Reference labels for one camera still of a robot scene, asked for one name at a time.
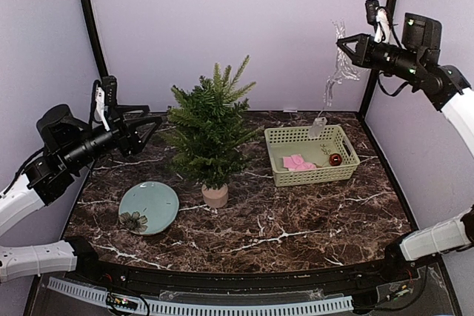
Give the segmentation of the clear battery box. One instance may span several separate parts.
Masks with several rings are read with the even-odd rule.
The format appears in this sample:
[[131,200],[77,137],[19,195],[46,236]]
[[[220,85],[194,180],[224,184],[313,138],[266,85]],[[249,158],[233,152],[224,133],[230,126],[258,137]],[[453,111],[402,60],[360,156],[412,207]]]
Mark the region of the clear battery box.
[[310,138],[317,138],[322,133],[323,129],[327,124],[326,117],[317,117],[315,118],[312,126],[309,128],[308,135]]

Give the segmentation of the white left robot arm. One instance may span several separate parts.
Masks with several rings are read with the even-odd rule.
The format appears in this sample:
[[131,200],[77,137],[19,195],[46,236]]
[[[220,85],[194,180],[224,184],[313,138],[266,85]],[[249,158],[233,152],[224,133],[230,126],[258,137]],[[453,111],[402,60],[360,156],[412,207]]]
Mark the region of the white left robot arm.
[[[36,124],[44,146],[1,193],[1,232],[59,199],[81,170],[101,156],[115,149],[124,157],[140,153],[161,123],[161,116],[147,105],[111,107],[97,127],[75,118],[66,104],[48,110]],[[97,260],[95,249],[81,236],[37,246],[3,246],[1,281],[76,271],[88,283],[99,283],[104,266]]]

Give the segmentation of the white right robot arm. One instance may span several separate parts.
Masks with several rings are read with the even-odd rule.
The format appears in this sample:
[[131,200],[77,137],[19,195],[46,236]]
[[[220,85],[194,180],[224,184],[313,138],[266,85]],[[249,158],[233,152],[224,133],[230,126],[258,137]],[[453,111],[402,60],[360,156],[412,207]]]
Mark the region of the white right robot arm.
[[[453,65],[440,65],[440,21],[406,13],[401,44],[390,44],[386,30],[378,35],[359,33],[340,38],[337,47],[357,67],[377,70],[404,80],[413,91],[422,91],[473,149],[473,89]],[[411,232],[389,244],[378,266],[378,276],[393,282],[407,263],[431,255],[473,247],[473,208],[431,227]]]

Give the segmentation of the small green christmas tree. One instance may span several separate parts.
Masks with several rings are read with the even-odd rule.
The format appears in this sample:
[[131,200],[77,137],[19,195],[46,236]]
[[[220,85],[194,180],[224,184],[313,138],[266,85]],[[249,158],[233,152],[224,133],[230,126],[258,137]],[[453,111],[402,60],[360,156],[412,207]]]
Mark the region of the small green christmas tree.
[[171,87],[176,105],[168,108],[167,120],[173,128],[162,138],[175,150],[171,169],[188,181],[220,189],[246,168],[248,158],[239,147],[258,135],[244,120],[247,94],[256,83],[238,85],[249,61],[245,56],[236,71],[216,63],[213,75],[200,76],[191,90]]

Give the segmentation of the pink tree pot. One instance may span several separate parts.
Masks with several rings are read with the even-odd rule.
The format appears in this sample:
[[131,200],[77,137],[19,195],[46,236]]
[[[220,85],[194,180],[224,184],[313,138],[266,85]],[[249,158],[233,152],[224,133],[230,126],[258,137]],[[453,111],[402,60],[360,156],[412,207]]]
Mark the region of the pink tree pot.
[[204,202],[211,208],[222,208],[228,202],[228,186],[224,184],[219,189],[208,188],[205,184],[201,187]]

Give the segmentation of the teal flower plate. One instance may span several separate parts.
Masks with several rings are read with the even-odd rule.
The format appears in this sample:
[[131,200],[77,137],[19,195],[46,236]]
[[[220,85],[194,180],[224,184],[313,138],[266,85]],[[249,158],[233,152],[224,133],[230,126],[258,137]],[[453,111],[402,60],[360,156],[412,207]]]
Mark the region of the teal flower plate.
[[163,232],[176,219],[179,199],[168,185],[146,181],[127,190],[118,208],[118,222],[136,235]]

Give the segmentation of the small silver bell cluster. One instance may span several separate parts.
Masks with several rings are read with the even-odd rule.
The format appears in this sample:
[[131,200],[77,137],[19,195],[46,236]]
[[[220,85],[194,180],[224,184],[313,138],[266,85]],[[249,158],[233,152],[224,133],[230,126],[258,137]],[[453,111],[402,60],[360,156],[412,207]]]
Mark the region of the small silver bell cluster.
[[331,149],[326,144],[320,144],[320,149],[325,155],[329,155],[331,153]]

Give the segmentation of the red ball ornament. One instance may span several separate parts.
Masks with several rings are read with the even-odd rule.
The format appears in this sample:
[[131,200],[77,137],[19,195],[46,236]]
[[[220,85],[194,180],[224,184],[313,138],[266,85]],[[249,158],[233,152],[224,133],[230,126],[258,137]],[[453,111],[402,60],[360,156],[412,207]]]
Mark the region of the red ball ornament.
[[333,153],[332,155],[330,155],[329,157],[329,163],[330,163],[330,166],[332,167],[337,167],[337,166],[340,166],[342,164],[342,157],[340,154],[338,153]]

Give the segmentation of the green perforated plastic basket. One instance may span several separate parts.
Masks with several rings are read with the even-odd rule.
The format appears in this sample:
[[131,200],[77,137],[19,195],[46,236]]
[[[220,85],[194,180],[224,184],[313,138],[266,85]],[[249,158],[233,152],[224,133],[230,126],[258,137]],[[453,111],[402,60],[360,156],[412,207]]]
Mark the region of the green perforated plastic basket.
[[[317,138],[310,138],[308,131],[309,127],[267,128],[264,131],[275,185],[297,186],[351,178],[360,160],[342,127],[327,125]],[[326,144],[331,153],[325,155],[320,144]],[[340,166],[330,166],[329,157],[333,153],[341,155]],[[291,172],[284,168],[282,158],[297,154],[314,163],[317,169]]]

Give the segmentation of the pink bow ornament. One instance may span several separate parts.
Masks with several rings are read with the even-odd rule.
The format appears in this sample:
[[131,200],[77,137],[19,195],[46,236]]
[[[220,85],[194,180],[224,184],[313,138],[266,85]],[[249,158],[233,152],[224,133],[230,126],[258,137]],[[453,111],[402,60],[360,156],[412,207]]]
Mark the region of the pink bow ornament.
[[282,158],[283,167],[291,172],[317,169],[314,163],[307,162],[302,155],[290,155]]

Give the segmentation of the black front rail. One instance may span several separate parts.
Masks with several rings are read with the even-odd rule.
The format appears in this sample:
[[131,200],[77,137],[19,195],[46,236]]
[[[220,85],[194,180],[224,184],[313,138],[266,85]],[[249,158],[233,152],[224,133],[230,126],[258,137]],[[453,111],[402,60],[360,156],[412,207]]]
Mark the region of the black front rail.
[[219,274],[172,272],[89,259],[74,272],[54,272],[73,282],[102,286],[113,291],[159,296],[164,292],[214,295],[257,295],[321,290],[325,295],[363,294],[386,283],[409,283],[421,277],[414,262],[395,263],[384,259],[300,272]]

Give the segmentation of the black left corner post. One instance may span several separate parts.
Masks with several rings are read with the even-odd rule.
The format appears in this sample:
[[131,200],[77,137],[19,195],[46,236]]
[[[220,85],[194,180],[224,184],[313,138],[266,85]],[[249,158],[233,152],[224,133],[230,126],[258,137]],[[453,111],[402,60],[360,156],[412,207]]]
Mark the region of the black left corner post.
[[93,10],[92,0],[80,0],[82,13],[87,28],[87,34],[93,51],[93,57],[96,63],[96,68],[99,73],[99,80],[105,76],[111,76],[107,69],[104,51],[102,49],[101,40],[99,38],[99,31],[96,24],[95,14]]

